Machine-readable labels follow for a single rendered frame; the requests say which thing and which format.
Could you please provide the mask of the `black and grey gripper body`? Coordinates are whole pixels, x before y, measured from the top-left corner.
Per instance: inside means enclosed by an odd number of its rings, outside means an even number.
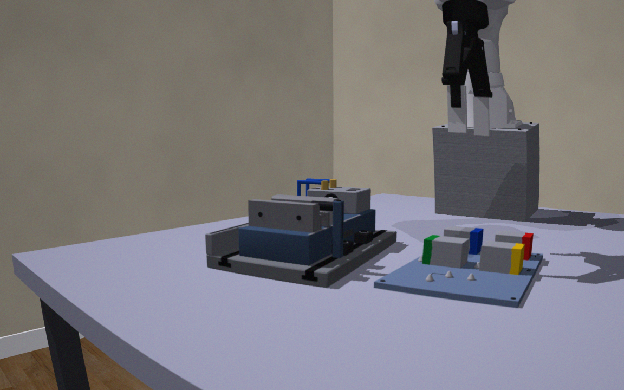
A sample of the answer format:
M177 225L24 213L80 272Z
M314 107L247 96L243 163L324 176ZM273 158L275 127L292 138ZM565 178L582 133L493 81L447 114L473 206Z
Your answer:
M443 3L443 22L465 22L465 47L470 46L471 35L478 36L478 30L489 25L488 7L478 0L448 0Z

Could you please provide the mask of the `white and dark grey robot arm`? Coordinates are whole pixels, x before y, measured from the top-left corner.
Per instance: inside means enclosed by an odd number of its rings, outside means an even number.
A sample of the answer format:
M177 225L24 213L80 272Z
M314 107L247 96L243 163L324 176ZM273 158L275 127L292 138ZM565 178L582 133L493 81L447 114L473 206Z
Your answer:
M501 72L499 58L499 32L502 20L508 14L508 7L516 0L478 0L484 2L488 8L489 25L486 29L478 30L478 37L484 41L484 51L489 75L492 98L489 98L489 121L490 128L517 128L522 125L522 120L515 118L514 103L506 92L504 79ZM473 128L473 87L470 73L466 73L466 113L467 126ZM507 99L506 99L507 95ZM515 121L515 123L514 123Z

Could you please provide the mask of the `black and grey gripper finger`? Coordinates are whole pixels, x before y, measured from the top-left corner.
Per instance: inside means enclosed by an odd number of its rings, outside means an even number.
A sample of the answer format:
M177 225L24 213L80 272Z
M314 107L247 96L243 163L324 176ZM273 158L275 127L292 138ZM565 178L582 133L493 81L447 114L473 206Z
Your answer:
M490 136L489 98L492 98L492 92L490 92L484 41L480 38L478 38L477 51L477 60L470 60L468 68L474 93L474 135Z
M467 133L466 73L470 57L475 55L477 35L471 35L470 46L465 47L465 22L447 21L444 52L443 86L447 86L448 132Z

